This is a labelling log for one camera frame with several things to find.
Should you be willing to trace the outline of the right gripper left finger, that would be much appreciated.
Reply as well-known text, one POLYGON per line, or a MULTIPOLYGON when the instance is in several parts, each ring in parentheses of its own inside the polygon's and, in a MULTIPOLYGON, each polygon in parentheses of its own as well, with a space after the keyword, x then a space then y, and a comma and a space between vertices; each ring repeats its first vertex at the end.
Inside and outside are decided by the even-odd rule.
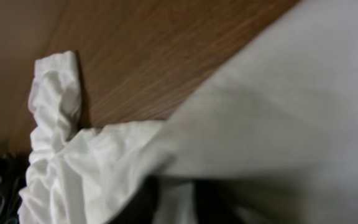
POLYGON ((128 204, 108 224, 152 224, 159 200, 158 180, 148 177, 128 204))

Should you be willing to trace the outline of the white t-shirt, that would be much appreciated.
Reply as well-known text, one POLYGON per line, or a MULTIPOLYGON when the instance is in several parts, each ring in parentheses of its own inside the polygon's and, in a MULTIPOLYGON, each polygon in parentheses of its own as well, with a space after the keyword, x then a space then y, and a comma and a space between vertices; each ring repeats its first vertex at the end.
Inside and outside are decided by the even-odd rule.
POLYGON ((244 223, 358 223, 358 1, 302 1, 166 121, 80 108, 75 54, 37 60, 21 223, 107 223, 151 176, 153 223, 198 223, 197 180, 244 223))

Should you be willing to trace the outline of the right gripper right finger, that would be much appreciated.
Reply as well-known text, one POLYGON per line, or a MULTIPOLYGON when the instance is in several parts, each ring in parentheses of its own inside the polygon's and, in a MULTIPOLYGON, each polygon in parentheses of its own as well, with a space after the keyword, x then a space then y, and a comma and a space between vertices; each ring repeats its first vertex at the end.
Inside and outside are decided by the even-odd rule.
POLYGON ((194 202, 199 224, 244 224, 224 203, 210 181, 195 182, 194 202))

